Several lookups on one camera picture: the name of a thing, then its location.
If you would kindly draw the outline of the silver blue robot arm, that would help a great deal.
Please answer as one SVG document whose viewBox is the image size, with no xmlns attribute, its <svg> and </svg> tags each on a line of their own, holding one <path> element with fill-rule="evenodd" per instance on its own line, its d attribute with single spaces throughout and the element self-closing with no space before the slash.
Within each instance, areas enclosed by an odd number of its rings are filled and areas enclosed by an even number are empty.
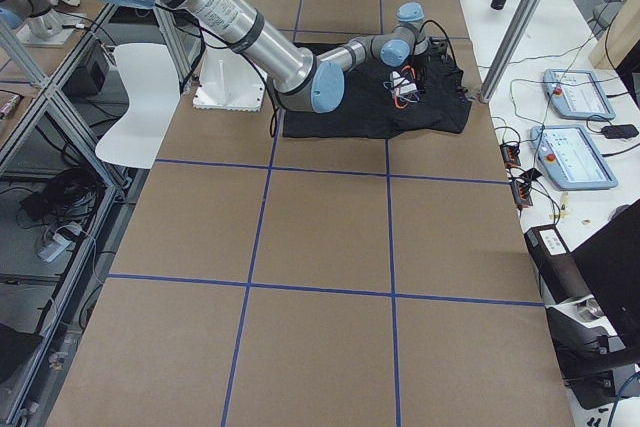
<svg viewBox="0 0 640 427">
<path fill-rule="evenodd" d="M 398 24 L 389 34 L 356 37 L 320 56 L 296 47 L 246 0 L 101 0 L 152 9 L 158 3 L 182 9 L 198 19 L 209 34 L 238 55 L 246 56 L 272 79 L 279 104 L 298 112 L 328 113 L 342 101 L 345 74 L 367 60 L 400 67 L 426 54 L 429 40 L 424 13 L 417 2 L 402 5 Z"/>
</svg>

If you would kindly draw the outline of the background robot arm on stand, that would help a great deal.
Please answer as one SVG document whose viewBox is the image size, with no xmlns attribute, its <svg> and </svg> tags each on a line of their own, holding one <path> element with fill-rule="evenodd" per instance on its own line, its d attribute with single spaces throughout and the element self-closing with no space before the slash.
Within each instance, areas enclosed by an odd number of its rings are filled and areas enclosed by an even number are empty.
<svg viewBox="0 0 640 427">
<path fill-rule="evenodd" d="M 61 47 L 74 29 L 74 21 L 66 21 L 55 7 L 60 3 L 78 7 L 80 0 L 1 0 L 1 20 L 26 46 Z"/>
</svg>

